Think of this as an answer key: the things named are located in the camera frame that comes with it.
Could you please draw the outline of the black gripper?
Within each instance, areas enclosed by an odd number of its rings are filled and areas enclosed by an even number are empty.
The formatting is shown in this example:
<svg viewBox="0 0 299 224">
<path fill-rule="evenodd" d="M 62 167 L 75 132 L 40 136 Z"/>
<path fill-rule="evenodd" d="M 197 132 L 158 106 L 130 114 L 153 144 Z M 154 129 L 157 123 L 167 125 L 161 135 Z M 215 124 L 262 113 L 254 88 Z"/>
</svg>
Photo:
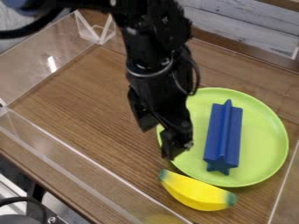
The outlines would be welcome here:
<svg viewBox="0 0 299 224">
<path fill-rule="evenodd" d="M 194 145 L 193 121 L 186 106 L 193 90 L 193 70 L 157 76 L 127 73 L 126 77 L 130 82 L 127 98 L 138 126 L 147 132 L 158 124 L 163 125 L 162 157 L 175 160 Z"/>
</svg>

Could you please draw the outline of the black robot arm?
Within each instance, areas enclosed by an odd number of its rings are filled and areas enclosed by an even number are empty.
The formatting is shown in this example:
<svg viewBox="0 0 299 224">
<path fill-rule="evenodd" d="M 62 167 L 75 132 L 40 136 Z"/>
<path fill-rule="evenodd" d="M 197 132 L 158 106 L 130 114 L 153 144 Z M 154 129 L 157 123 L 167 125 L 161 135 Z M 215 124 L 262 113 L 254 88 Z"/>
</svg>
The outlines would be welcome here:
<svg viewBox="0 0 299 224">
<path fill-rule="evenodd" d="M 177 0 L 0 0 L 6 7 L 36 20 L 0 30 L 0 39 L 38 32 L 67 8 L 112 16 L 126 46 L 127 98 L 143 131 L 163 126 L 162 157 L 173 160 L 194 144 L 187 98 L 197 94 L 201 71 L 187 42 L 193 21 Z"/>
</svg>

